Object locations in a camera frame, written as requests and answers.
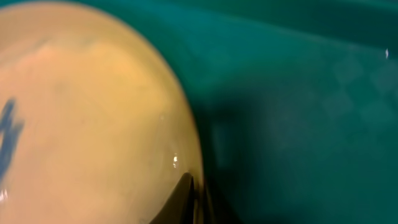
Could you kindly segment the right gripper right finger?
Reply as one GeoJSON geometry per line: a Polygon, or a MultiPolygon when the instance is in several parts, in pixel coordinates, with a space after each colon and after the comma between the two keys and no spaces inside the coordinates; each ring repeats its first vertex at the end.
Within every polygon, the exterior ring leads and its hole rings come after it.
{"type": "Polygon", "coordinates": [[[205,224],[242,224],[214,179],[206,179],[204,183],[203,222],[205,224]]]}

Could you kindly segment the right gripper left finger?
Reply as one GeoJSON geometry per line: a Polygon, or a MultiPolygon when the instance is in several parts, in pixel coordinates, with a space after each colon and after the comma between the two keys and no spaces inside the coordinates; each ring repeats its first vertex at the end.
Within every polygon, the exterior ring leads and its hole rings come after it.
{"type": "Polygon", "coordinates": [[[150,224],[193,224],[194,208],[195,186],[193,176],[186,172],[150,224]]]}

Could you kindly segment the yellow-green plate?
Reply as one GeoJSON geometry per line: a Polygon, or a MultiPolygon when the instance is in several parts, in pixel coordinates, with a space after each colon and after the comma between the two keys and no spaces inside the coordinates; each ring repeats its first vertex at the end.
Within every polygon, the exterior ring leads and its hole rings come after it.
{"type": "Polygon", "coordinates": [[[172,69],[133,28],[83,4],[1,8],[1,222],[150,223],[203,165],[172,69]]]}

